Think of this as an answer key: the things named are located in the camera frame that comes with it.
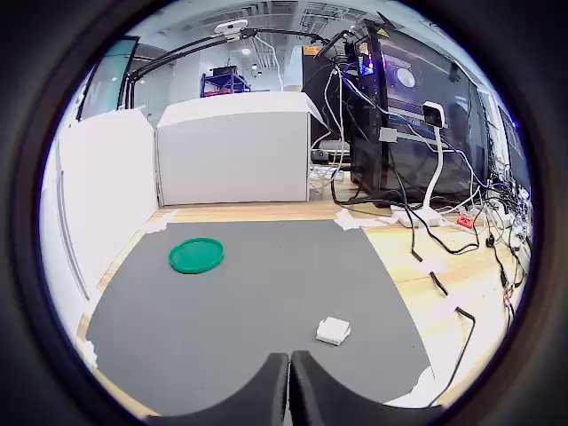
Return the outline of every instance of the wooden table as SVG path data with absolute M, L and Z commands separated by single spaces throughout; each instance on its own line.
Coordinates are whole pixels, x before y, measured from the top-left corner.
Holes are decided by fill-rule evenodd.
M 345 173 L 345 180 L 336 185 L 337 198 L 340 200 L 348 199 L 356 190 L 357 187 L 349 180 L 348 173 Z M 176 209 L 159 209 L 149 222 L 160 220 L 164 214 Z M 354 217 L 370 218 L 372 216 L 369 213 L 383 216 L 391 214 L 388 209 L 377 209 L 372 204 L 358 205 L 356 209 L 359 211 L 352 211 Z M 310 202 L 180 206 L 179 212 L 170 222 L 319 220 L 334 219 L 339 211 L 340 208 L 331 199 L 328 187 L 322 195 L 312 192 Z M 365 228 L 368 239 L 375 247 L 410 311 L 430 358 L 434 374 L 439 371 L 449 373 L 454 369 L 468 337 L 471 321 L 457 312 L 448 311 L 449 302 L 429 276 L 429 268 L 436 270 L 438 278 L 450 295 L 457 298 L 460 307 L 477 319 L 476 329 L 453 384 L 438 399 L 440 404 L 448 406 L 483 370 L 505 334 L 507 313 L 503 306 L 499 266 L 493 249 L 485 246 L 487 230 L 480 233 L 477 250 L 460 256 L 453 256 L 444 251 L 423 228 L 416 230 L 415 250 L 424 258 L 423 265 L 410 254 L 411 232 L 400 224 Z M 449 226 L 433 228 L 432 232 L 451 248 L 475 242 L 474 235 Z M 105 290 L 118 267 L 143 236 L 142 230 L 136 233 L 114 260 L 98 285 L 101 292 Z M 504 244 L 498 244 L 496 247 L 508 276 L 512 277 L 515 272 L 515 259 Z M 333 263 L 333 253 L 330 254 L 330 262 Z M 513 296 L 515 306 L 518 305 L 523 288 L 524 283 L 515 290 Z M 90 320 L 90 316 L 83 315 L 77 339 L 84 341 Z M 114 386 L 96 368 L 93 369 L 93 374 L 133 414 L 139 417 L 147 414 L 156 415 L 154 411 L 142 406 Z

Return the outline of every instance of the red power strip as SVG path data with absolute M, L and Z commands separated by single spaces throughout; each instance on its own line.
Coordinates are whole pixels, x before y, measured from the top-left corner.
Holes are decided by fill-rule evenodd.
M 458 217 L 458 225 L 465 226 L 466 228 L 473 229 L 473 219 L 460 215 Z

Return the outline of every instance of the green plastic lid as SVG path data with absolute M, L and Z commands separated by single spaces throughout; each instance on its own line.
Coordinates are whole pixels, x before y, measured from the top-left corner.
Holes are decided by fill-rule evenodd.
M 202 273 L 217 267 L 225 258 L 223 244 L 211 238 L 180 242 L 170 251 L 170 264 L 178 272 Z

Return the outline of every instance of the ceiling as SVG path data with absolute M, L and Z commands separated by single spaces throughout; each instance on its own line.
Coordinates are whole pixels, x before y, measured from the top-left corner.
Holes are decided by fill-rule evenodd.
M 231 20 L 246 19 L 253 28 L 277 28 L 311 32 L 326 38 L 350 29 L 363 18 L 386 16 L 397 29 L 421 40 L 441 53 L 457 59 L 471 72 L 476 83 L 491 84 L 477 64 L 449 35 L 418 12 L 391 0 L 342 0 L 321 3 L 305 0 L 243 2 L 242 0 L 178 0 L 134 27 L 129 35 L 140 42 L 165 50 L 214 34 L 215 27 Z M 307 40 L 293 35 L 259 35 L 274 46 L 280 66 L 285 69 L 294 47 Z M 261 69 L 275 67 L 272 51 L 257 40 L 229 43 L 229 51 L 249 47 L 251 60 Z
M 191 4 L 187 4 L 187 9 L 193 9 L 196 12 L 195 8 L 189 7 Z M 169 8 L 158 12 L 151 18 L 159 19 L 165 14 L 171 14 Z M 366 12 L 349 6 L 281 0 L 237 3 L 225 8 L 193 13 L 186 18 L 180 12 L 176 11 L 177 18 L 174 20 L 159 20 L 161 24 L 156 22 L 157 25 L 152 26 L 151 29 L 150 26 L 146 26 L 145 31 L 138 31 L 139 35 L 146 39 L 153 36 L 154 39 L 158 40 L 161 36 L 171 41 L 171 46 L 174 46 L 174 44 L 182 45 L 214 34 L 213 30 L 220 23 L 245 19 L 248 20 L 248 26 L 252 28 L 289 29 L 331 38 L 337 32 L 349 29 L 350 26 L 355 25 L 367 16 Z M 135 28 L 131 34 L 136 34 L 137 29 Z M 274 47 L 280 66 L 283 68 L 289 63 L 294 46 L 306 43 L 308 40 L 294 35 L 260 33 L 258 36 Z M 151 43 L 144 39 L 141 39 L 140 42 Z M 246 43 L 231 43 L 228 48 L 240 50 L 243 47 L 250 48 L 252 59 L 261 69 L 276 67 L 272 50 L 255 39 L 249 39 Z

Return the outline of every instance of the gray mat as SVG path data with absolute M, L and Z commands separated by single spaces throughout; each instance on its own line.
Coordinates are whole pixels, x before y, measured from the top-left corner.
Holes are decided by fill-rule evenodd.
M 199 275 L 168 254 L 219 239 L 225 260 Z M 327 316 L 351 323 L 341 346 L 315 339 Z M 381 259 L 361 230 L 331 220 L 169 224 L 145 235 L 103 294 L 87 338 L 100 371 L 162 415 L 212 406 L 270 352 L 310 351 L 339 382 L 386 402 L 430 365 Z

